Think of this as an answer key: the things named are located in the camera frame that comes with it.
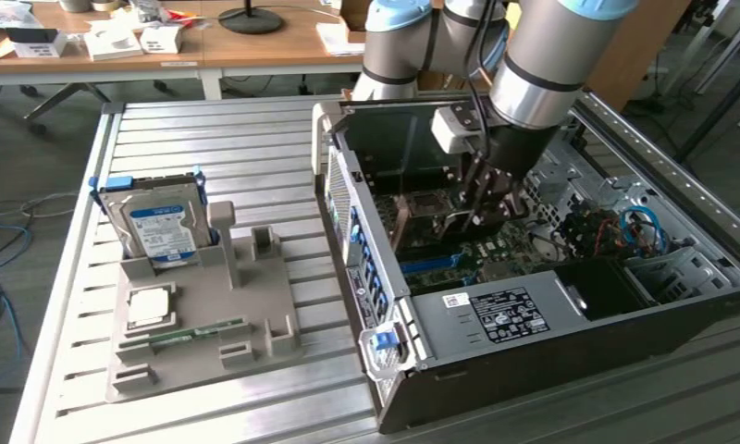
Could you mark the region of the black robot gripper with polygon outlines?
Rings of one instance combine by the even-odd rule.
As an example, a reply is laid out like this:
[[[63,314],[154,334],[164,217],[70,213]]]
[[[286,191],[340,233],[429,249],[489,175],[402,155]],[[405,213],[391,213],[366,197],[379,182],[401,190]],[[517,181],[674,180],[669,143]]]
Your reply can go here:
[[[462,154],[462,208],[469,211],[463,229],[497,227],[525,218],[529,204],[521,196],[523,181],[558,131],[505,125],[490,135],[465,139]]]

